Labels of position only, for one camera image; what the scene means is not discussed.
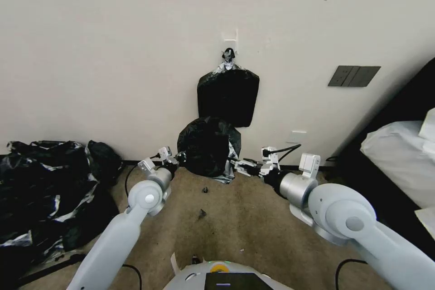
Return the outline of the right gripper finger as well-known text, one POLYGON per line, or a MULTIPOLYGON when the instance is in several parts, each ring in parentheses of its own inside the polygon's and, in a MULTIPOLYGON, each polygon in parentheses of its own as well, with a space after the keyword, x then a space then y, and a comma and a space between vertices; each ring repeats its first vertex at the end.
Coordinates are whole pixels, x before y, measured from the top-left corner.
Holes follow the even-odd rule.
POLYGON ((252 159, 236 159, 231 158, 230 164, 235 168, 245 168, 245 167, 254 167, 256 168, 258 166, 258 162, 252 159))
POLYGON ((248 177, 261 176, 261 166, 238 165, 236 171, 248 177))

